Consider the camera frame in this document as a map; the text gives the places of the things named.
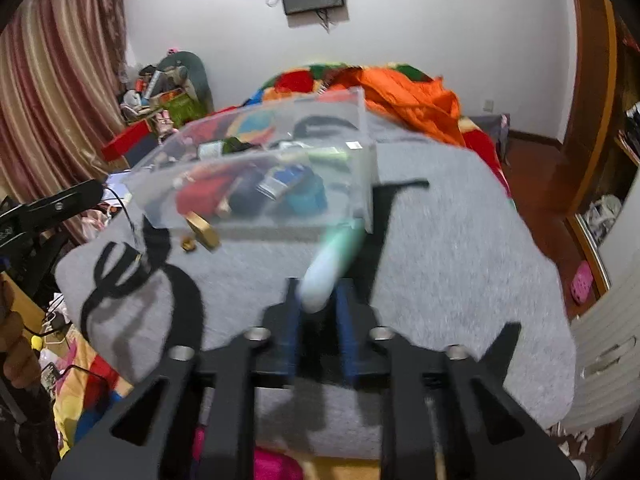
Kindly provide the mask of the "person's left hand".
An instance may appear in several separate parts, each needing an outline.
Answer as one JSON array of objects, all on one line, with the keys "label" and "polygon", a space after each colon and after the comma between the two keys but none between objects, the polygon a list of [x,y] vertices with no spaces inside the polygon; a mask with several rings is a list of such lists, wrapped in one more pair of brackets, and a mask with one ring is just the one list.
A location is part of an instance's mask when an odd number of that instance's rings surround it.
[{"label": "person's left hand", "polygon": [[23,334],[23,318],[12,310],[13,300],[11,286],[1,280],[1,304],[9,310],[1,321],[3,375],[14,388],[28,389],[40,382],[41,370],[32,345]]}]

